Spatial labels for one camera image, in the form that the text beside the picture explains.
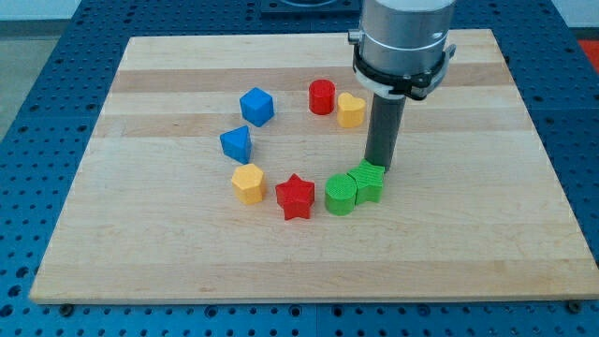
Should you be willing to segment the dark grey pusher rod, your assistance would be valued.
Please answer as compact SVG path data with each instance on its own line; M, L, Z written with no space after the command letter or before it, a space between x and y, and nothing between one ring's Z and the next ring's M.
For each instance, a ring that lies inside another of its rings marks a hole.
M364 158L389 170L401 126L405 97L387 99L373 95Z

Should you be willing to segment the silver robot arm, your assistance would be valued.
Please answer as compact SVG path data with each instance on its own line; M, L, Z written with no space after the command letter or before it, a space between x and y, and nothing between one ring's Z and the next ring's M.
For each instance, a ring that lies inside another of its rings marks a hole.
M353 70L373 93L364 158L389 169L408 99L424 100L444 80L456 46L446 45L455 0L365 0L348 32Z

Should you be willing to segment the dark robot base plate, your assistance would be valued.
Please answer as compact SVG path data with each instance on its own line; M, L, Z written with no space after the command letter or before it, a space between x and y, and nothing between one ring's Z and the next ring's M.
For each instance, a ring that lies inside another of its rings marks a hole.
M361 0L259 0L260 15L356 14L360 13Z

